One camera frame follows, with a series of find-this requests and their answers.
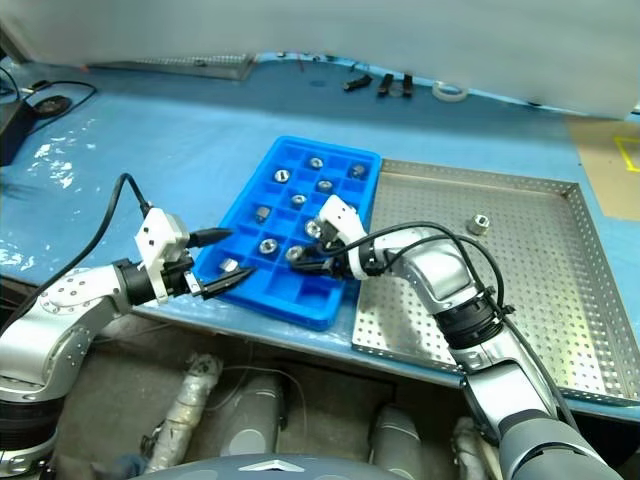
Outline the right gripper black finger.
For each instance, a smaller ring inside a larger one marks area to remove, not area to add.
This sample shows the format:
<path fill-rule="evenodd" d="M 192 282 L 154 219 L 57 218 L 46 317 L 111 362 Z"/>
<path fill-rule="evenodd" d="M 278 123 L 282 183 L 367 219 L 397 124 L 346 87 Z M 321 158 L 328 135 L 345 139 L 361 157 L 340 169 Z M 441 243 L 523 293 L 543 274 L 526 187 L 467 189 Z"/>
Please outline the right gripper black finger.
<path fill-rule="evenodd" d="M 292 270 L 301 274 L 334 274 L 335 267 L 332 259 L 304 260 L 290 263 Z"/>
<path fill-rule="evenodd" d="M 323 244 L 306 245 L 302 248 L 302 252 L 298 257 L 299 263 L 326 263 L 330 262 L 333 257 L 333 250 L 326 249 Z"/>

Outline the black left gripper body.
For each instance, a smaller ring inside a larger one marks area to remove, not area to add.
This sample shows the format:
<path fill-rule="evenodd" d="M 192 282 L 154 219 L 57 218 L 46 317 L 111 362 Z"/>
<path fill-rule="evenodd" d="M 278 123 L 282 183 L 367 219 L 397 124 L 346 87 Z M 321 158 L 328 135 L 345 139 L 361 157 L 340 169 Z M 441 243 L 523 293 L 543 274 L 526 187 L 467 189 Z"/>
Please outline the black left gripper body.
<path fill-rule="evenodd" d="M 182 295 L 200 296 L 203 293 L 201 282 L 192 272 L 195 262 L 188 251 L 184 251 L 177 260 L 165 262 L 161 270 L 161 279 L 165 293 L 160 301 Z"/>

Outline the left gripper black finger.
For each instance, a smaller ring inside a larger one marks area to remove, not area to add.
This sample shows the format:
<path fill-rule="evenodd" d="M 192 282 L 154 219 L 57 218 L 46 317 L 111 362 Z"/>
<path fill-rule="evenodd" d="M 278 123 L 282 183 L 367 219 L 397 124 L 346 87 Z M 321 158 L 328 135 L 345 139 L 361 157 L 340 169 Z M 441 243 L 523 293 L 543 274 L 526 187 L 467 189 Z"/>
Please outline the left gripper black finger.
<path fill-rule="evenodd" d="M 191 232 L 189 235 L 189 247 L 206 247 L 228 238 L 233 231 L 227 228 L 208 228 Z"/>
<path fill-rule="evenodd" d="M 214 281 L 201 285 L 199 296 L 208 300 L 224 294 L 240 285 L 255 272 L 254 267 L 239 267 L 226 272 Z"/>

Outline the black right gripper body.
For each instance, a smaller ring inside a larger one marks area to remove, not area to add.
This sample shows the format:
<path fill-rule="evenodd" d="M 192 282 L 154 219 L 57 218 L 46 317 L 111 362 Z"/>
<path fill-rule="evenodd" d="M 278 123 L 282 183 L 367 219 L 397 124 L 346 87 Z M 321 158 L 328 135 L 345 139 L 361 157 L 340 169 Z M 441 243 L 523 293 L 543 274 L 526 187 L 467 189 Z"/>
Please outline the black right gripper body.
<path fill-rule="evenodd" d="M 333 261 L 335 267 L 334 274 L 325 274 L 328 276 L 350 276 L 351 270 L 346 253 L 337 253 L 339 249 L 345 246 L 345 243 L 338 238 L 338 231 L 329 222 L 319 220 L 320 227 L 319 244 L 323 244 L 326 249 L 333 250 Z"/>

